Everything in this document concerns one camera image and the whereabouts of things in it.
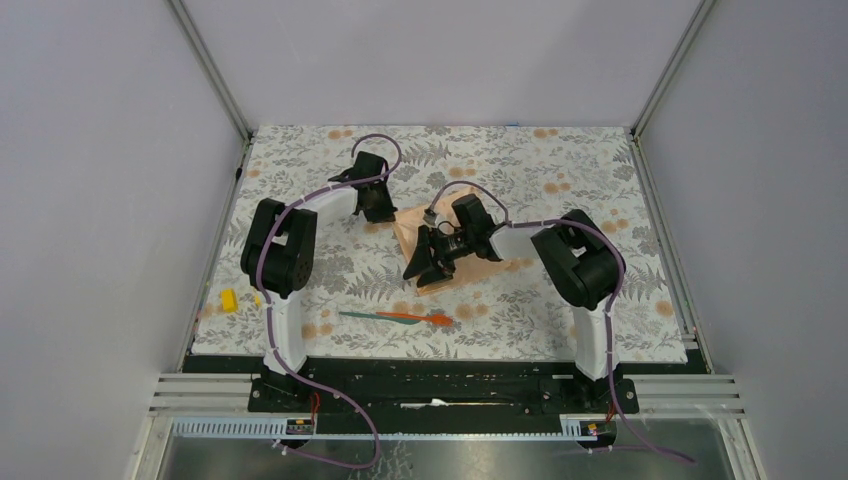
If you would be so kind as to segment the orange cloth napkin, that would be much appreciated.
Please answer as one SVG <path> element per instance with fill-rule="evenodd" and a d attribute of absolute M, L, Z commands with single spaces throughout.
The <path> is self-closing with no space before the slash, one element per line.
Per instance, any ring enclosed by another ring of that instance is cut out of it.
<path fill-rule="evenodd" d="M 412 282 L 418 294 L 480 282 L 529 258 L 513 246 L 505 221 L 486 209 L 483 196 L 508 218 L 502 202 L 471 184 L 396 215 L 393 231 L 404 260 L 401 278 Z"/>

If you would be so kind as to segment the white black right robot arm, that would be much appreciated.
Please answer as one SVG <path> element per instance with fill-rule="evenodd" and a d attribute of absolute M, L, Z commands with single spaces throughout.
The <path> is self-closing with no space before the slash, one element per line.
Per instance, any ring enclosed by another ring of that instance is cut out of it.
<path fill-rule="evenodd" d="M 468 256 L 539 260 L 559 296 L 577 310 L 575 402 L 589 412 L 601 410 L 612 400 L 617 381 L 611 313 L 626 273 L 621 254 L 581 209 L 514 224 L 496 222 L 474 194 L 453 201 L 451 208 L 457 222 L 449 232 L 426 209 L 404 279 L 419 287 L 452 280 L 459 260 Z"/>

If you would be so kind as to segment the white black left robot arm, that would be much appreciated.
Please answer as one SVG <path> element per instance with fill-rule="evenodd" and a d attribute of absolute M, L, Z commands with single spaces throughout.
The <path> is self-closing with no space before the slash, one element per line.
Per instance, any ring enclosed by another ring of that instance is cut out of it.
<path fill-rule="evenodd" d="M 256 207 L 240 267 L 266 301 L 268 350 L 263 363 L 281 374 L 271 395 L 285 410 L 301 409 L 310 397 L 308 381 L 297 375 L 307 359 L 299 291 L 313 271 L 318 230 L 360 214 L 371 224 L 394 221 L 389 172 L 386 159 L 359 152 L 350 168 L 319 190 L 290 205 L 266 198 Z"/>

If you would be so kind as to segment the orange plastic fork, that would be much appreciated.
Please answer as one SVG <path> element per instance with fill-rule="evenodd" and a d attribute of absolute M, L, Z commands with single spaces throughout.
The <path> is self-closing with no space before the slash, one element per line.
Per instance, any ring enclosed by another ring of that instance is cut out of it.
<path fill-rule="evenodd" d="M 444 314 L 412 315 L 394 312 L 377 312 L 376 315 L 380 319 L 391 320 L 407 325 L 429 323 L 438 327 L 451 327 L 454 324 L 454 320 Z"/>

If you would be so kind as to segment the teal plastic knife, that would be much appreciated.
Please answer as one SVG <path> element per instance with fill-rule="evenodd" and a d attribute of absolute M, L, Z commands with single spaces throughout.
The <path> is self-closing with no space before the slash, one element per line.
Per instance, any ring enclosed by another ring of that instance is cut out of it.
<path fill-rule="evenodd" d="M 371 314 L 371 313 L 361 313 L 361 312 L 348 312 L 348 311 L 340 311 L 339 315 L 350 318 L 359 318 L 359 319 L 370 319 L 370 320 L 384 320 L 390 321 L 402 325 L 416 325 L 421 322 L 421 320 L 417 319 L 409 319 L 409 318 L 401 318 L 401 317 L 392 317 L 386 315 L 379 314 Z"/>

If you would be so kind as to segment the floral patterned tablecloth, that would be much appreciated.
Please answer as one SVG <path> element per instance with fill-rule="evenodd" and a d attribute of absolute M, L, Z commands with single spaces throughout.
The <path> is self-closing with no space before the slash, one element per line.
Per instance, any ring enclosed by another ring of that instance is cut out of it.
<path fill-rule="evenodd" d="M 242 175 L 191 351 L 261 356 L 265 314 L 240 268 L 259 201 L 290 202 L 350 167 L 350 150 L 397 163 L 388 187 L 400 210 L 428 204 L 476 183 L 516 222 L 559 217 L 578 208 L 618 248 L 626 278 L 613 309 L 616 352 L 623 362 L 682 363 L 684 341 L 621 127 L 263 126 Z M 520 266 L 480 282 L 420 295 L 401 278 L 404 260 L 393 227 L 347 217 L 321 228 L 315 265 L 303 289 L 301 328 L 312 357 L 569 361 L 574 313 L 542 264 Z M 219 294 L 234 289 L 238 311 L 223 313 Z M 344 317 L 444 314 L 451 327 L 402 325 Z"/>

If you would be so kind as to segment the yellow toy block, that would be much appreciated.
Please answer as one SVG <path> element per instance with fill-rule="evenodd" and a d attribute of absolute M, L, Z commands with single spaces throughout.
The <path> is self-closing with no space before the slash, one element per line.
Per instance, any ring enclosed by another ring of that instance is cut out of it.
<path fill-rule="evenodd" d="M 238 311 L 238 295 L 232 288 L 222 290 L 219 294 L 220 310 L 223 313 L 234 313 Z"/>

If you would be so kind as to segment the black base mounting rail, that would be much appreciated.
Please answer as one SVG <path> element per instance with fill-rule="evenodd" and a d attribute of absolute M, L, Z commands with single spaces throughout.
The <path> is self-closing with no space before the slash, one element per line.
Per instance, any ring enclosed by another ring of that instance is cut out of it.
<path fill-rule="evenodd" d="M 566 415 L 639 413 L 636 380 L 704 376 L 703 363 L 624 364 L 589 380 L 571 362 L 309 358 L 297 377 L 258 357 L 190 356 L 156 388 L 164 408 L 313 416 L 320 434 L 554 434 Z"/>

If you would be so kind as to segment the left aluminium frame post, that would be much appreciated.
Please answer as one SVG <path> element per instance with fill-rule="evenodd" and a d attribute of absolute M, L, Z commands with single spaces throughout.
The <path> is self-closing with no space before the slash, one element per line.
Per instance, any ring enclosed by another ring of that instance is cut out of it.
<path fill-rule="evenodd" d="M 253 138 L 254 129 L 250 126 L 235 96 L 227 85 L 188 5 L 183 0 L 165 0 L 165 5 L 174 16 L 189 49 L 192 51 L 235 132 L 243 142 L 250 142 Z"/>

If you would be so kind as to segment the aluminium frame post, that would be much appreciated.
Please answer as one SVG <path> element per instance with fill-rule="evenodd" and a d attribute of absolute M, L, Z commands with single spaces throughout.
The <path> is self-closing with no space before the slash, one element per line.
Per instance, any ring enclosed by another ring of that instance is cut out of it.
<path fill-rule="evenodd" d="M 717 4 L 717 0 L 700 0 L 696 5 L 694 13 L 676 43 L 648 100 L 631 127 L 630 133 L 634 139 L 641 137 L 647 130 L 651 119 L 659 108 L 688 52 L 694 45 L 700 31 Z"/>
<path fill-rule="evenodd" d="M 165 0 L 165 5 L 174 16 L 189 49 L 192 51 L 235 132 L 243 142 L 250 142 L 253 138 L 254 129 L 250 126 L 235 96 L 227 85 L 188 5 L 183 0 Z"/>

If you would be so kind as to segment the right aluminium frame post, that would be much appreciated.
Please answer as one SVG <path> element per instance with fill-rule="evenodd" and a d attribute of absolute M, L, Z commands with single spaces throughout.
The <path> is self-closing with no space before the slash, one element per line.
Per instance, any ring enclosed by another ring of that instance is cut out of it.
<path fill-rule="evenodd" d="M 694 45 L 700 31 L 717 4 L 717 0 L 700 0 L 696 5 L 694 13 L 676 43 L 648 100 L 631 127 L 630 133 L 634 139 L 641 137 L 647 130 L 651 119 L 659 108 L 688 52 Z"/>

